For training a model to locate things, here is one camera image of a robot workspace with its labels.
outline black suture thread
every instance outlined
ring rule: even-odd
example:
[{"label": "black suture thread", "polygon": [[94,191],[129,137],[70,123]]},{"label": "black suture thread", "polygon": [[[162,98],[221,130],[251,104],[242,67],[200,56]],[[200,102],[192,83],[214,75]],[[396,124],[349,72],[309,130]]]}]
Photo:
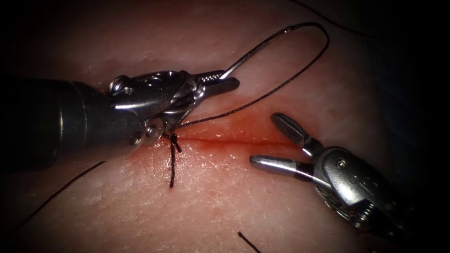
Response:
[{"label": "black suture thread", "polygon": [[178,144],[178,138],[175,133],[163,134],[163,137],[170,140],[170,164],[171,164],[171,175],[170,175],[170,188],[173,187],[173,184],[175,182],[175,147],[177,148],[177,151],[179,153],[182,152],[180,145]]},{"label": "black suture thread", "polygon": [[50,201],[52,201],[52,199],[54,199],[58,194],[60,194],[62,191],[64,191],[67,187],[69,187],[71,184],[73,184],[75,181],[77,181],[80,177],[86,175],[88,172],[90,172],[91,170],[97,168],[98,166],[102,165],[106,163],[106,161],[102,161],[90,168],[88,168],[87,170],[83,171],[81,174],[79,174],[78,176],[74,177],[72,180],[70,180],[67,184],[65,184],[61,189],[59,189],[57,192],[53,193],[52,196],[50,196],[50,198],[48,198],[44,203],[42,203],[42,205],[40,207],[38,207],[32,214],[30,214],[30,216],[28,216],[28,218],[26,218],[23,222],[21,222],[13,231],[17,231],[19,230],[22,226],[24,226],[28,221],[30,221],[42,208],[44,208]]},{"label": "black suture thread", "polygon": [[199,120],[195,120],[195,121],[192,121],[192,122],[188,122],[188,123],[185,123],[185,124],[181,124],[181,125],[179,125],[177,127],[177,129],[180,129],[180,128],[183,128],[183,127],[187,127],[187,126],[191,126],[191,125],[194,125],[194,124],[198,124],[198,123],[201,123],[201,122],[205,122],[205,121],[208,121],[208,120],[223,118],[223,117],[226,117],[226,116],[228,116],[230,114],[239,112],[240,110],[243,110],[243,109],[245,109],[245,108],[247,108],[247,107],[249,107],[249,106],[251,106],[251,105],[253,105],[253,104],[255,104],[255,103],[257,103],[257,102],[259,102],[261,100],[263,100],[263,99],[265,99],[266,97],[272,95],[273,93],[275,93],[276,91],[278,91],[279,89],[283,88],[285,85],[290,83],[292,80],[297,78],[303,72],[305,72],[309,67],[311,67],[311,65],[313,65],[320,57],[322,57],[322,55],[328,49],[328,46],[330,45],[330,36],[328,35],[328,32],[325,30],[325,28],[319,23],[316,23],[316,22],[305,22],[305,23],[302,23],[300,26],[301,27],[307,27],[307,26],[317,27],[324,33],[324,35],[327,38],[327,42],[326,42],[325,46],[322,48],[322,50],[320,51],[320,53],[310,63],[308,63],[303,69],[301,69],[299,72],[294,74],[288,80],[284,81],[284,83],[280,84],[279,86],[275,87],[273,90],[269,91],[268,93],[262,95],[261,97],[255,99],[255,100],[251,101],[248,104],[245,104],[245,105],[243,105],[243,106],[241,106],[239,108],[236,108],[234,110],[231,110],[229,112],[225,112],[225,113],[219,114],[217,116],[212,116],[212,117],[208,117],[208,118],[204,118],[204,119],[199,119]]},{"label": "black suture thread", "polygon": [[325,17],[324,15],[320,14],[318,11],[314,10],[313,8],[309,7],[308,5],[306,5],[306,4],[302,3],[302,2],[299,2],[299,1],[297,1],[297,0],[289,0],[289,1],[294,2],[294,3],[296,3],[296,4],[300,5],[300,6],[302,6],[302,7],[306,8],[306,9],[308,9],[308,10],[311,11],[312,13],[314,13],[314,14],[316,14],[317,16],[321,17],[322,19],[326,20],[326,21],[329,22],[330,24],[332,24],[332,25],[334,25],[334,26],[336,26],[336,27],[339,27],[339,28],[342,29],[342,30],[346,30],[346,31],[348,31],[348,32],[354,33],[354,34],[359,35],[359,36],[362,36],[362,37],[375,38],[375,39],[393,39],[392,36],[387,36],[387,35],[373,35],[373,34],[367,34],[367,33],[361,32],[361,31],[353,30],[353,29],[351,29],[351,28],[348,28],[348,27],[346,27],[346,26],[343,26],[343,25],[341,25],[341,24],[339,24],[339,23],[337,23],[337,22],[335,22],[335,21],[333,21],[333,20],[331,20],[331,19]]},{"label": "black suture thread", "polygon": [[258,248],[256,248],[255,245],[253,245],[253,243],[251,243],[247,238],[245,238],[245,236],[239,231],[238,235],[240,238],[242,238],[248,245],[250,245],[250,247],[252,247],[254,249],[254,251],[256,253],[261,253],[261,251],[258,250]]},{"label": "black suture thread", "polygon": [[172,138],[170,139],[170,161],[171,161],[171,167],[172,167],[172,173],[170,175],[170,188],[173,187],[173,183],[175,181],[175,144],[172,141]]}]

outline metal screw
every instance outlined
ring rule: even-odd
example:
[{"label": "metal screw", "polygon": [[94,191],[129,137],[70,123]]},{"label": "metal screw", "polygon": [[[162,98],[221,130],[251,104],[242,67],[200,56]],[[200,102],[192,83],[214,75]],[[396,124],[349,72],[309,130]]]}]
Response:
[{"label": "metal screw", "polygon": [[164,122],[160,118],[155,118],[145,122],[145,144],[151,145],[161,138],[164,131]]},{"label": "metal screw", "polygon": [[347,162],[344,159],[338,159],[336,161],[336,168],[338,170],[343,170],[347,166]]},{"label": "metal screw", "polygon": [[137,144],[139,144],[141,142],[141,140],[142,140],[141,136],[142,136],[141,132],[139,132],[139,131],[134,132],[131,135],[130,145],[131,146],[136,146]]}]

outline skin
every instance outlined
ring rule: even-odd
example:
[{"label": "skin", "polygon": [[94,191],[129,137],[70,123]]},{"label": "skin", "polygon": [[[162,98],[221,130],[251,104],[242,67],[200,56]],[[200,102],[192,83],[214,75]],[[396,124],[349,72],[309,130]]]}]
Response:
[{"label": "skin", "polygon": [[[241,231],[262,252],[364,250],[355,230],[326,207],[310,184],[257,171],[248,163],[255,154],[308,161],[270,122],[272,113],[282,112],[325,146],[345,147],[390,178],[375,73],[361,38],[280,1],[71,6],[59,9],[54,20],[38,20],[16,35],[9,74],[77,80],[105,92],[120,74],[226,69],[274,32],[300,22],[323,24],[331,44],[308,71],[267,99],[177,131],[183,152],[176,155],[172,189],[169,142],[161,139],[76,181],[18,231],[22,248],[253,252],[238,237]],[[324,43],[315,28],[282,37],[232,74],[241,82],[237,90],[203,102],[187,120],[217,115],[263,95],[309,63]],[[1,199],[8,204],[2,232],[11,231],[84,169],[3,177],[2,190],[10,194]]]}]

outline black thread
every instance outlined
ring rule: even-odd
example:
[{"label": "black thread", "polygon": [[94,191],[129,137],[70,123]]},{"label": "black thread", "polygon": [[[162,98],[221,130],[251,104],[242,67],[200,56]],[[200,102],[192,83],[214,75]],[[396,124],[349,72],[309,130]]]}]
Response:
[{"label": "black thread", "polygon": [[319,52],[319,54],[318,54],[318,55],[317,55],[310,63],[308,63],[303,69],[301,69],[299,72],[297,72],[296,74],[294,74],[294,75],[293,75],[291,78],[289,78],[288,80],[284,81],[284,83],[278,85],[278,86],[277,86],[276,88],[274,88],[273,90],[269,91],[268,93],[262,95],[261,97],[255,99],[255,100],[251,101],[251,102],[248,103],[248,104],[245,104],[245,105],[243,105],[243,106],[241,106],[241,107],[239,107],[239,108],[236,108],[236,109],[234,109],[234,110],[231,110],[231,111],[229,111],[229,112],[225,112],[225,113],[219,114],[219,115],[217,115],[217,116],[212,116],[212,117],[208,117],[208,118],[204,118],[204,119],[199,119],[199,120],[195,120],[195,121],[192,121],[192,122],[188,122],[188,123],[185,123],[185,124],[181,124],[181,125],[179,125],[179,126],[177,127],[177,129],[180,129],[180,128],[183,128],[183,127],[188,127],[188,126],[191,126],[191,125],[194,125],[194,124],[198,124],[198,123],[205,122],[205,121],[209,121],[209,120],[213,120],[213,119],[223,118],[223,117],[226,117],[226,116],[228,116],[228,115],[230,115],[230,114],[239,112],[240,110],[243,110],[243,109],[245,109],[245,108],[247,108],[247,107],[249,107],[249,106],[251,106],[251,105],[253,105],[253,104],[256,104],[257,102],[259,102],[259,101],[265,99],[266,97],[272,95],[273,93],[275,93],[276,91],[278,91],[279,89],[283,88],[285,85],[287,85],[288,83],[290,83],[292,80],[294,80],[295,78],[297,78],[300,74],[302,74],[303,72],[305,72],[305,71],[306,71],[309,67],[311,67],[311,65],[313,65],[320,57],[322,57],[322,55],[325,53],[325,51],[328,49],[328,46],[330,45],[330,36],[328,35],[327,31],[325,30],[325,28],[324,28],[321,24],[316,23],[316,22],[305,22],[305,23],[302,23],[302,24],[299,25],[299,27],[307,27],[307,26],[314,26],[314,27],[319,28],[319,29],[324,33],[324,35],[326,36],[327,42],[326,42],[325,46],[322,48],[322,50]]},{"label": "black thread", "polygon": [[92,171],[93,169],[97,168],[98,166],[106,163],[106,161],[100,162],[87,170],[83,171],[78,176],[74,177],[72,180],[70,180],[67,184],[65,184],[61,189],[59,189],[57,192],[53,193],[50,198],[48,198],[40,207],[38,207],[28,218],[26,218],[23,222],[21,222],[13,231],[19,230],[22,226],[24,226],[28,221],[30,221],[42,208],[44,208],[52,199],[54,199],[58,194],[60,194],[62,191],[64,191],[67,187],[69,187],[71,184],[73,184],[75,181],[77,181],[80,177],[86,175],[88,172]]},{"label": "black thread", "polygon": [[261,253],[261,251],[258,250],[258,248],[256,248],[255,245],[253,245],[253,243],[251,243],[247,238],[245,238],[245,236],[239,231],[238,235],[240,238],[242,238],[248,245],[250,245],[250,247],[252,247],[254,249],[254,251],[256,253]]},{"label": "black thread", "polygon": [[348,32],[354,33],[356,35],[359,35],[359,36],[362,36],[362,37],[368,37],[368,38],[375,38],[375,39],[392,39],[393,38],[392,36],[373,35],[373,34],[367,34],[367,33],[361,32],[361,31],[353,30],[351,28],[343,26],[343,25],[341,25],[341,24],[339,24],[339,23],[337,23],[337,22],[335,22],[335,21],[325,17],[324,15],[320,14],[318,11],[314,10],[313,8],[309,7],[308,5],[306,5],[306,4],[302,3],[302,2],[299,2],[299,1],[296,1],[296,0],[289,0],[289,1],[294,2],[294,3],[296,3],[296,4],[300,5],[300,6],[308,9],[309,11],[311,11],[312,13],[314,13],[317,16],[321,17],[322,19],[324,19],[325,21],[329,22],[330,24],[332,24],[332,25],[334,25],[336,27],[339,27],[340,29],[343,29],[343,30],[346,30]]},{"label": "black thread", "polygon": [[171,175],[170,175],[170,188],[173,187],[175,182],[175,147],[177,148],[178,153],[181,153],[181,147],[178,144],[178,137],[175,133],[163,134],[163,137],[170,140],[170,165],[171,165]]}]

